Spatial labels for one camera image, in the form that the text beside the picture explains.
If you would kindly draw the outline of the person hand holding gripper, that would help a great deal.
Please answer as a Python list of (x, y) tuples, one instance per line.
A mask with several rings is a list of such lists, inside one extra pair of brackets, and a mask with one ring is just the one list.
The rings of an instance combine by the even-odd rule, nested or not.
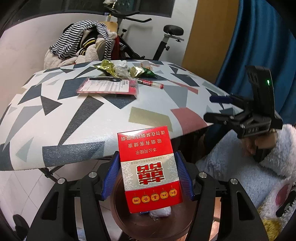
[(248, 155), (254, 155), (257, 149), (273, 149), (276, 146), (276, 142), (276, 132), (269, 132), (261, 136), (252, 136), (242, 139), (242, 144)]

